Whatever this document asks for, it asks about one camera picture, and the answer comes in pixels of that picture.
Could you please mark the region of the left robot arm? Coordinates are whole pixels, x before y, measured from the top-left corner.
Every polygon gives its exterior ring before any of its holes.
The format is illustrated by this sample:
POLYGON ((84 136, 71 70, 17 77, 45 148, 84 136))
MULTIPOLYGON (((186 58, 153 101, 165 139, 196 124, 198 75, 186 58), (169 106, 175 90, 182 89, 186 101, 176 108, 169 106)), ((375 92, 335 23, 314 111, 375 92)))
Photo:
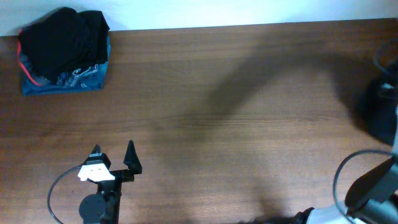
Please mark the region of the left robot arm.
POLYGON ((97 185, 95 194, 86 196, 80 203, 79 214, 83 223, 113 224, 119 222, 119 208, 122 196, 122 184, 133 182, 136 175, 142 173, 142 165, 136 154, 133 141, 129 141, 123 163, 123 170, 110 171, 111 161, 96 145, 83 162, 78 177, 97 185))

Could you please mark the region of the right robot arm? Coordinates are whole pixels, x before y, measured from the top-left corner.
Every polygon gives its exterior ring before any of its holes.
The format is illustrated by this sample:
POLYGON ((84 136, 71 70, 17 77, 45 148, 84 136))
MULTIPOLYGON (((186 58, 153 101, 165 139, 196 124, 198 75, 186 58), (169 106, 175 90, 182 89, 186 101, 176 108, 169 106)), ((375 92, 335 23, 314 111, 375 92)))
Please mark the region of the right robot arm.
POLYGON ((387 65, 379 63, 382 55, 393 45, 397 45, 397 39, 392 39, 377 51, 373 63, 381 74, 371 81, 356 105, 356 113, 363 120, 366 131, 392 149, 365 149, 348 155, 333 178, 334 205, 298 212, 290 223, 397 223, 397 60, 387 65), (339 202, 336 188, 340 173, 349 160, 363 154, 380 154, 388 158, 356 179, 344 201, 339 202))

